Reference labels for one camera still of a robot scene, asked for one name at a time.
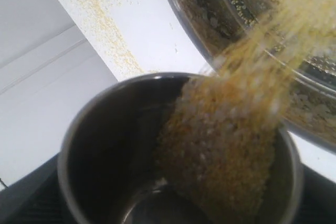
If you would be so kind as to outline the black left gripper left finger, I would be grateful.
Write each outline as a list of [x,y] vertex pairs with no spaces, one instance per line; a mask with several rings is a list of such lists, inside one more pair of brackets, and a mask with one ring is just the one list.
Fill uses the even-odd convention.
[[57,158],[1,192],[1,223],[68,223],[60,194]]

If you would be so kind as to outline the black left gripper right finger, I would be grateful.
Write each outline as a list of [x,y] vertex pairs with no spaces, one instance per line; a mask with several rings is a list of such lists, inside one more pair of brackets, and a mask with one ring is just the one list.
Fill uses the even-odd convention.
[[335,224],[335,182],[304,167],[303,198],[294,223]]

